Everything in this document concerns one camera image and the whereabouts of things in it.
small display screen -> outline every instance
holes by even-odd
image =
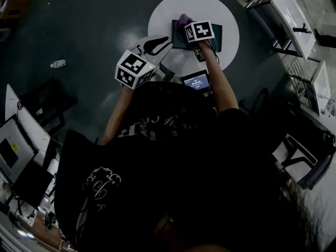
[[[186,84],[189,87],[194,88],[195,90],[201,90],[201,89],[209,87],[209,82],[208,82],[208,78],[206,77],[206,74],[202,74],[197,77],[184,80],[184,84]]]

person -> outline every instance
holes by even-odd
[[[55,195],[79,251],[319,251],[317,227],[257,132],[207,41],[216,111],[170,82],[122,88],[102,145],[68,131]]]
[[[320,35],[315,29],[315,37],[322,47],[336,48],[336,37],[328,35]]]

black t-shirt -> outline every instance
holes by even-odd
[[[146,83],[106,146],[68,131],[55,197],[60,229],[81,250],[129,250],[144,244],[159,219],[170,214],[209,242],[205,225],[241,206],[233,187],[254,179],[256,167],[246,161],[252,142],[240,110],[217,115],[192,88]],[[194,219],[205,225],[190,229]]]

